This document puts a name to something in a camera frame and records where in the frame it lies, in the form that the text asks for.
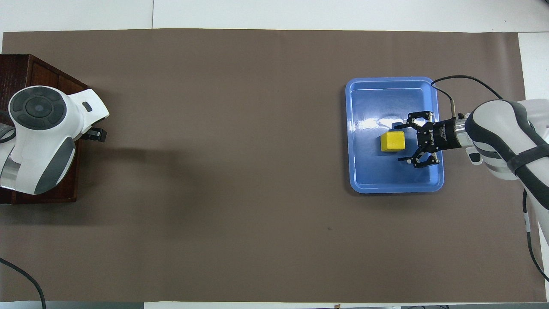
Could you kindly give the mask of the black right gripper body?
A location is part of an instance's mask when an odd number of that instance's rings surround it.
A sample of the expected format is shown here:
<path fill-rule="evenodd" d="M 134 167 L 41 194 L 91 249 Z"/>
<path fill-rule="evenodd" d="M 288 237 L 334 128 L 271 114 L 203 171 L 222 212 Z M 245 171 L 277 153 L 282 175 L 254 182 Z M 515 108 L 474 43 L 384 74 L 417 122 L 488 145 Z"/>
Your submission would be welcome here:
<path fill-rule="evenodd" d="M 438 152 L 461 148 L 455 133 L 456 118 L 445 121 L 427 122 L 417 132 L 418 147 L 423 152 Z"/>

